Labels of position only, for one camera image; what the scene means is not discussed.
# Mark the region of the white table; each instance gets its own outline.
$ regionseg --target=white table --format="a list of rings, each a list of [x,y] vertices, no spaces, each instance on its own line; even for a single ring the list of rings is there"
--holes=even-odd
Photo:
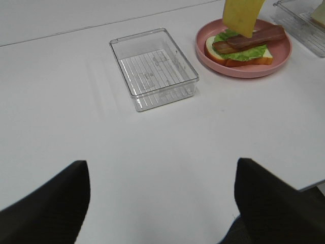
[[[0,2],[0,47],[218,0],[28,0]]]
[[[91,202],[77,243],[217,243],[239,213],[239,157],[297,189],[324,180],[325,59],[292,38],[270,76],[207,69],[194,39],[223,4],[0,48],[0,209],[86,159]],[[266,2],[261,18],[272,10]],[[200,81],[194,97],[138,113],[108,43],[158,27]]]

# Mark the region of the clear plastic container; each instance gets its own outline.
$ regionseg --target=clear plastic container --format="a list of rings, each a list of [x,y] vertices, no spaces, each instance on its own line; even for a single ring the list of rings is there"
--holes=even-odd
[[[325,28],[313,22],[310,15],[322,0],[281,0],[272,17],[277,24],[319,57],[325,57]]]
[[[194,95],[199,76],[166,29],[114,39],[110,45],[138,112]]]

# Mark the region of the yellow cheese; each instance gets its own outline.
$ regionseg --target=yellow cheese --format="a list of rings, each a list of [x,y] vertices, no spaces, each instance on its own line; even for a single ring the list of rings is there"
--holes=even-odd
[[[222,21],[229,29],[251,38],[265,0],[226,0]]]

